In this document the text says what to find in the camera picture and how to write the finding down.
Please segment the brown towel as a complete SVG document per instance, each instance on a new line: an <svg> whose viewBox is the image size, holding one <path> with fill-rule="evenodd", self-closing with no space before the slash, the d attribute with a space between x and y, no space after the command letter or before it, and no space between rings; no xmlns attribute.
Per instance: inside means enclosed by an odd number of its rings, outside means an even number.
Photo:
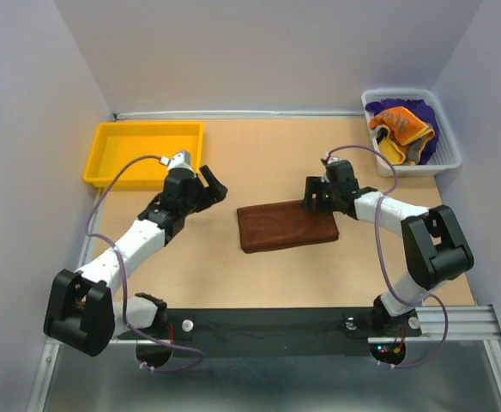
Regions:
<svg viewBox="0 0 501 412"><path fill-rule="evenodd" d="M237 218L247 254L334 242L340 235L330 212L307 211L299 200L239 208Z"/></svg>

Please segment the orange towel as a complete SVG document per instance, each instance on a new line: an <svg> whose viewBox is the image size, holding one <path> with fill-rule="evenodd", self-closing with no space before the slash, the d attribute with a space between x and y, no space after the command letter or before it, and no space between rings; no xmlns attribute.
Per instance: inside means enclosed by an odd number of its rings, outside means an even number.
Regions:
<svg viewBox="0 0 501 412"><path fill-rule="evenodd" d="M381 111L369 121L369 127L372 130L384 127L393 134L395 141L401 146L407 146L421 139L428 142L435 136L434 129L428 123L403 106Z"/></svg>

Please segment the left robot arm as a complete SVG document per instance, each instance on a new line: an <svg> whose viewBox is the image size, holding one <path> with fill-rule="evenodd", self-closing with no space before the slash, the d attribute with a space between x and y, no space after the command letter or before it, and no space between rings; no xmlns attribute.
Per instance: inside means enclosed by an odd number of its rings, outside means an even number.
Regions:
<svg viewBox="0 0 501 412"><path fill-rule="evenodd" d="M100 354L111 339L138 328L146 337L166 331L166 305L149 294L125 295L116 304L118 290L128 290L128 278L148 258L166 247L184 228L189 215L226 198L227 188L209 167L197 173L173 167L163 190L136 217L117 241L99 234L107 249L77 270L61 270L53 279L43 330L84 354Z"/></svg>

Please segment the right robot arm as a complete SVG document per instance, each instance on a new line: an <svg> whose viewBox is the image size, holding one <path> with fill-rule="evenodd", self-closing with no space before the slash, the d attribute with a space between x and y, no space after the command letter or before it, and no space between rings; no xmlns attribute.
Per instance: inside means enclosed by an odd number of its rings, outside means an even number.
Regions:
<svg viewBox="0 0 501 412"><path fill-rule="evenodd" d="M387 291L373 303L370 325L389 335L433 291L471 270L474 254L452 208L415 206L395 200L370 186L361 187L349 161L325 161L323 176L305 180L307 211L340 212L374 225L380 269ZM381 251L380 229L401 237L406 272L391 284Z"/></svg>

